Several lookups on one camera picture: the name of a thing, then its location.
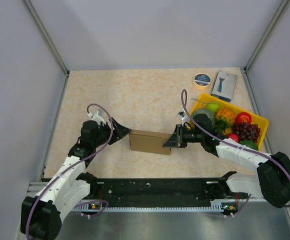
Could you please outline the brown cardboard box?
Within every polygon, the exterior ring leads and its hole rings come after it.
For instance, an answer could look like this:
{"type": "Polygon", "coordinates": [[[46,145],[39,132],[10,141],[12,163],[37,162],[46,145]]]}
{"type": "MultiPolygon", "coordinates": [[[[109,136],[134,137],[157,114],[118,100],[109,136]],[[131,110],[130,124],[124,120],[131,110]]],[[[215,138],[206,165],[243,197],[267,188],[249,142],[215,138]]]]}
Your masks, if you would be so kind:
{"type": "Polygon", "coordinates": [[[170,155],[171,148],[163,147],[170,134],[133,129],[129,133],[129,145],[132,151],[170,155]]]}

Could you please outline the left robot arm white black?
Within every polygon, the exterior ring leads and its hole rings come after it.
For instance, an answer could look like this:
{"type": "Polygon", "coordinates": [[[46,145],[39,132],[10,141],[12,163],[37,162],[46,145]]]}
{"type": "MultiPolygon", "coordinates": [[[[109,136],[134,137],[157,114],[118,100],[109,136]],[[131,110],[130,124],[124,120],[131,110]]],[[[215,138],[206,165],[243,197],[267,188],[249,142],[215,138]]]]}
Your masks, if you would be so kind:
{"type": "Polygon", "coordinates": [[[95,177],[84,171],[96,154],[127,136],[131,129],[114,118],[102,118],[82,124],[80,137],[69,150],[57,173],[35,196],[27,196],[21,205],[20,232],[27,239],[54,240],[68,214],[85,197],[94,198],[99,187],[95,177]]]}

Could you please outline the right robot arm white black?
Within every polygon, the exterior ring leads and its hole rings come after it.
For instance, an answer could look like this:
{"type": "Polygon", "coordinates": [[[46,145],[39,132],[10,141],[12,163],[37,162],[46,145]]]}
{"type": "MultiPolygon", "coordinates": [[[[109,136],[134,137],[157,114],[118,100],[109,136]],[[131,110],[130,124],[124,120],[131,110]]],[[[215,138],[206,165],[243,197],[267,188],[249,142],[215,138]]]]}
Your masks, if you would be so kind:
{"type": "Polygon", "coordinates": [[[165,148],[186,148],[199,143],[208,153],[233,161],[253,172],[252,175],[232,173],[218,185],[224,198],[246,193],[264,198],[276,208],[290,207],[290,160],[282,152],[276,154],[254,150],[223,134],[215,134],[211,119],[204,113],[192,118],[194,127],[177,124],[165,148]]]}

